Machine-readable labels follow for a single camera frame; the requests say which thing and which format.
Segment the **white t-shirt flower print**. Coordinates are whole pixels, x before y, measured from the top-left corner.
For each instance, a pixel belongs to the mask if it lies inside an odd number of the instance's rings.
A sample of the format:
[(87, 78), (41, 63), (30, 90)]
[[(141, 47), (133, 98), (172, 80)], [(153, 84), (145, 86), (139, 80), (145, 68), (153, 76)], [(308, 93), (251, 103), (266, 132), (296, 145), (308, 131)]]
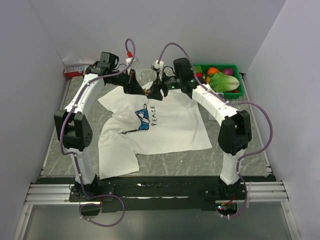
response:
[(159, 101), (116, 87), (98, 102), (112, 112), (98, 140), (100, 179), (138, 172), (137, 154), (212, 148), (198, 103), (180, 90)]

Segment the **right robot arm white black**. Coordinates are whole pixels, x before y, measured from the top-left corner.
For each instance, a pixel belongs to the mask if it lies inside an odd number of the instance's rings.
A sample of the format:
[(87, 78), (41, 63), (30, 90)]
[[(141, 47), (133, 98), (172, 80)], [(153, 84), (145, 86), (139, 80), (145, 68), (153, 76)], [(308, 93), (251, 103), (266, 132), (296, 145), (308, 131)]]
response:
[(163, 61), (156, 60), (151, 65), (156, 79), (145, 95), (148, 99), (162, 101), (170, 90), (181, 90), (217, 121), (220, 127), (217, 141), (223, 151), (219, 176), (222, 184), (218, 187), (218, 193), (223, 199), (230, 199), (236, 193), (236, 185), (240, 184), (240, 157), (252, 140), (250, 114), (229, 106), (204, 78), (197, 76), (195, 67), (186, 57), (178, 58), (173, 63), (174, 76), (165, 75)]

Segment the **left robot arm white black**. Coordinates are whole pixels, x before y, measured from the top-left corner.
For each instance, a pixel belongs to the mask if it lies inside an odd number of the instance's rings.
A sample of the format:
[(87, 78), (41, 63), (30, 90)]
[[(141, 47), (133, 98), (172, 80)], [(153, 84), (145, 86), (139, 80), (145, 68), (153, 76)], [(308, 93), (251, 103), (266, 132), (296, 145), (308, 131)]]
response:
[(145, 94), (136, 79), (135, 70), (131, 68), (134, 60), (135, 54), (128, 51), (126, 67), (119, 71), (116, 69), (119, 57), (103, 51), (100, 59), (84, 70), (83, 82), (69, 105), (54, 113), (61, 153), (71, 156), (75, 168), (75, 191), (87, 201), (93, 201), (99, 196), (98, 179), (89, 153), (93, 130), (87, 115), (98, 94), (107, 84), (122, 87), (126, 94)]

